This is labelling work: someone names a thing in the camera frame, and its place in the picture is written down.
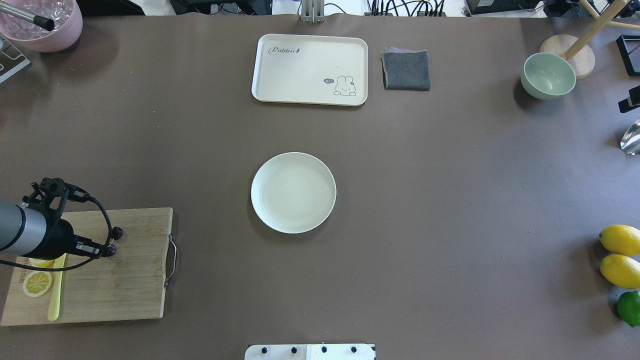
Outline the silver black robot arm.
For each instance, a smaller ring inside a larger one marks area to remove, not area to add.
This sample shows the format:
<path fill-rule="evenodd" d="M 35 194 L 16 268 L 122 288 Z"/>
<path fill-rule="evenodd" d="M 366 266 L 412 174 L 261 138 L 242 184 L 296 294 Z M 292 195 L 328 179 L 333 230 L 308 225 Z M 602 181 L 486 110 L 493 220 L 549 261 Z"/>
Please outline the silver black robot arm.
<path fill-rule="evenodd" d="M 64 254 L 95 258 L 108 246 L 77 235 L 73 226 L 56 214 L 47 218 L 38 210 L 2 201 L 0 248 L 11 255 L 55 260 Z"/>

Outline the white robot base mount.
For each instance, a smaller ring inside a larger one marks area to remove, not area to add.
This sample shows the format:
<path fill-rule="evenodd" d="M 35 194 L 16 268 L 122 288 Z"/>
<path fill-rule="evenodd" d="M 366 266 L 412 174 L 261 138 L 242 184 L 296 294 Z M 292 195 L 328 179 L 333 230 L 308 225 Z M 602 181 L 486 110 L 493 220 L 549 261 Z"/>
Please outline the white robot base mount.
<path fill-rule="evenodd" d="M 254 344 L 245 360 L 375 360 L 374 345 L 366 343 Z"/>

